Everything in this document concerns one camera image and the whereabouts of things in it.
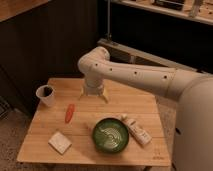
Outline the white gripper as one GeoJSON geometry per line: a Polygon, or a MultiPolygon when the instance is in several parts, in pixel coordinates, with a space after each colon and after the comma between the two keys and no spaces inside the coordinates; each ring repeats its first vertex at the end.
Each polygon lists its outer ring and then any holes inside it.
{"type": "MultiPolygon", "coordinates": [[[[79,96],[78,100],[87,97],[87,95],[100,95],[103,93],[104,85],[103,84],[94,84],[93,82],[89,82],[88,80],[84,81],[83,84],[83,92],[79,96]]],[[[108,103],[108,96],[105,94],[100,95],[100,98],[105,102],[108,103]]]]}

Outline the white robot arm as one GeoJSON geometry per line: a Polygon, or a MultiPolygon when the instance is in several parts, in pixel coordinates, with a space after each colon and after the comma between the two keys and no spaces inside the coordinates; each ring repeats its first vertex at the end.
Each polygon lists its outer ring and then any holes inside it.
{"type": "Polygon", "coordinates": [[[78,68],[88,95],[102,93],[109,79],[175,101],[174,171],[213,171],[213,74],[112,62],[102,46],[83,55],[78,68]]]}

